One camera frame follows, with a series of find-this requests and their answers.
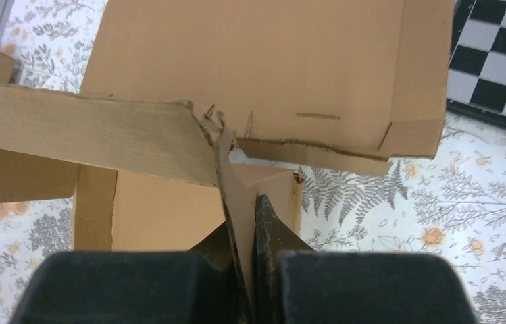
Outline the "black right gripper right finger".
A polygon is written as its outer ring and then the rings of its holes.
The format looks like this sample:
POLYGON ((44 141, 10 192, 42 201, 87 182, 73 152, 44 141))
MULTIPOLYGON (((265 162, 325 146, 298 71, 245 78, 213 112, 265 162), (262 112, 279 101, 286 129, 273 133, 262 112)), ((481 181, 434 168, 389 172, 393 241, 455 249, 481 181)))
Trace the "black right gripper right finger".
POLYGON ((260 323, 475 323, 464 288, 442 257, 318 252, 261 195, 255 208, 260 323))

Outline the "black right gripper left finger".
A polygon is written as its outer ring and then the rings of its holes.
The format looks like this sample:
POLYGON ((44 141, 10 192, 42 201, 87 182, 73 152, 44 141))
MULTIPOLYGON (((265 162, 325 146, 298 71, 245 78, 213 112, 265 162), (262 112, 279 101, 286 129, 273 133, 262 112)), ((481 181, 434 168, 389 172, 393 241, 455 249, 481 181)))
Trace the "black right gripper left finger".
POLYGON ((247 323, 228 229, 182 252, 59 252, 32 275, 12 323, 247 323))

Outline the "floral patterned table mat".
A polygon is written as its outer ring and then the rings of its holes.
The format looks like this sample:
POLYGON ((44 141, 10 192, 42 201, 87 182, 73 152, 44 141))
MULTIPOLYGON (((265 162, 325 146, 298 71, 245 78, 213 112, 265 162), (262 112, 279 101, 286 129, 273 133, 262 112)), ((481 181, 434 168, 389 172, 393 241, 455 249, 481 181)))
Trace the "floral patterned table mat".
MULTIPOLYGON (((104 1, 15 1, 1 50, 14 80, 80 90, 104 1)), ((436 157, 385 178, 298 166, 301 236, 318 250, 431 252, 466 284, 481 323, 506 323, 506 129, 449 113, 436 157)), ((72 198, 0 203, 0 323, 48 255, 70 247, 72 198)))

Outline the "brown flat cardboard sheet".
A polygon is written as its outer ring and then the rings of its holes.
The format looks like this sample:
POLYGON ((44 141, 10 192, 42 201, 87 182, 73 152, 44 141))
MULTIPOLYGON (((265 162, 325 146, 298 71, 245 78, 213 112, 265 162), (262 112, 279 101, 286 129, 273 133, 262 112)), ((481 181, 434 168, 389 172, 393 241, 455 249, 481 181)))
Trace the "brown flat cardboard sheet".
POLYGON ((249 157, 383 176, 433 158, 453 1, 109 1, 80 91, 221 111, 249 157))

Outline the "black white checkerboard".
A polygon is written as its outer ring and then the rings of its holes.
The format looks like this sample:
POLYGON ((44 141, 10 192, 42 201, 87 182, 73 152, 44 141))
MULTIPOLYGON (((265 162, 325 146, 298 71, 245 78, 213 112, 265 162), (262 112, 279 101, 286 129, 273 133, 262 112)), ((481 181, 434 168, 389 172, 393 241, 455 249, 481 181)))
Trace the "black white checkerboard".
POLYGON ((506 1, 457 1, 447 109, 506 128, 506 1))

